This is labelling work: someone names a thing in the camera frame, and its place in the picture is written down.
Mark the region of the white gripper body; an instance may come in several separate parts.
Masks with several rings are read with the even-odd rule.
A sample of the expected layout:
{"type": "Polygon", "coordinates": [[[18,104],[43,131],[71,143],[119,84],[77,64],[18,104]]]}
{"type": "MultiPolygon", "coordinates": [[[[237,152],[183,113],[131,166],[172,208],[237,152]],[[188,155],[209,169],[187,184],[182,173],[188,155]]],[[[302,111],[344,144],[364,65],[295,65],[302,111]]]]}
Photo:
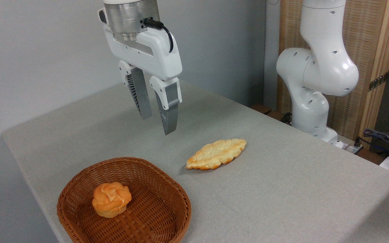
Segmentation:
{"type": "Polygon", "coordinates": [[[176,40],[173,40],[174,48],[170,53],[170,41],[165,31],[149,28],[138,33],[136,40],[126,41],[109,26],[103,29],[111,52],[119,60],[165,81],[181,74],[182,62],[176,40]]]}

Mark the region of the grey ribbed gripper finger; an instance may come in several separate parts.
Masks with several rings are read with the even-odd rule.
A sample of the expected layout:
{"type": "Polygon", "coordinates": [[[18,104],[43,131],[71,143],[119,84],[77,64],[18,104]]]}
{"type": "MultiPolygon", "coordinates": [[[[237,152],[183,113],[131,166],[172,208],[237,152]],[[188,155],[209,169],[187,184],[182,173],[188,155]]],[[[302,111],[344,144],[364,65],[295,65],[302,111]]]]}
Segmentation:
{"type": "Polygon", "coordinates": [[[119,61],[119,68],[123,84],[128,87],[131,92],[131,96],[140,116],[142,119],[151,117],[152,111],[143,71],[123,60],[119,61]]]}
{"type": "Polygon", "coordinates": [[[155,91],[164,134],[170,134],[177,128],[178,107],[182,102],[179,79],[164,81],[152,76],[149,82],[155,91]]]}

